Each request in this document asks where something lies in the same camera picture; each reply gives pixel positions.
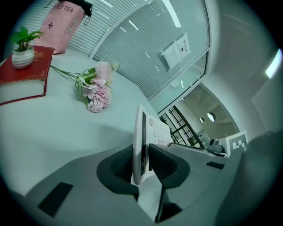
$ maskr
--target tabletop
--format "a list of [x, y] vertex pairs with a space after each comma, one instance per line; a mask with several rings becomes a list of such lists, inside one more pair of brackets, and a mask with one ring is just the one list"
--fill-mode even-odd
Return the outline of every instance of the tabletop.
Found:
[[[69, 49], [51, 61], [76, 73], [96, 63]], [[25, 195], [75, 158], [131, 144], [140, 104], [158, 118], [137, 85], [118, 73], [113, 77], [112, 104], [99, 113], [88, 111], [74, 82], [52, 68], [45, 97], [0, 106], [0, 167], [10, 189]]]

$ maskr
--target pink tea pouch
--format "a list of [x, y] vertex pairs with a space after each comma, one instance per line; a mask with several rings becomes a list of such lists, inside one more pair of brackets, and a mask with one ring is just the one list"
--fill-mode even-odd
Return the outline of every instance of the pink tea pouch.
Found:
[[41, 25], [44, 34], [35, 45], [54, 48], [54, 54], [65, 53], [69, 41], [85, 17], [81, 6], [63, 1], [56, 3]]

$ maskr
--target flower bouquet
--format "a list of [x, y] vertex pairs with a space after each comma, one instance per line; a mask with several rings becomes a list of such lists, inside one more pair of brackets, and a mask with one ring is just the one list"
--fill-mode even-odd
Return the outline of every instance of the flower bouquet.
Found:
[[80, 99], [87, 105], [88, 110], [99, 112], [111, 104], [113, 72], [117, 70], [117, 63], [100, 61], [95, 68], [85, 70], [82, 74], [60, 70], [51, 65], [58, 73], [68, 76], [75, 82]]

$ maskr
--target red book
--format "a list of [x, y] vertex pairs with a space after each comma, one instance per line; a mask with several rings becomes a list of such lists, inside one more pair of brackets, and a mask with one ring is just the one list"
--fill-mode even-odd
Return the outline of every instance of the red book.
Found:
[[26, 68], [16, 69], [12, 55], [0, 67], [0, 105], [46, 95], [47, 76], [54, 49], [34, 47], [34, 59]]

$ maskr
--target white pot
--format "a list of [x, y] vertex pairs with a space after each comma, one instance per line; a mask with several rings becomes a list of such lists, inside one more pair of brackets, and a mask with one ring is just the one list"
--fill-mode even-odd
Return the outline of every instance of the white pot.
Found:
[[34, 58], [34, 48], [29, 46], [26, 51], [19, 52], [18, 49], [14, 50], [12, 55], [12, 62], [15, 68], [25, 68], [31, 64]]

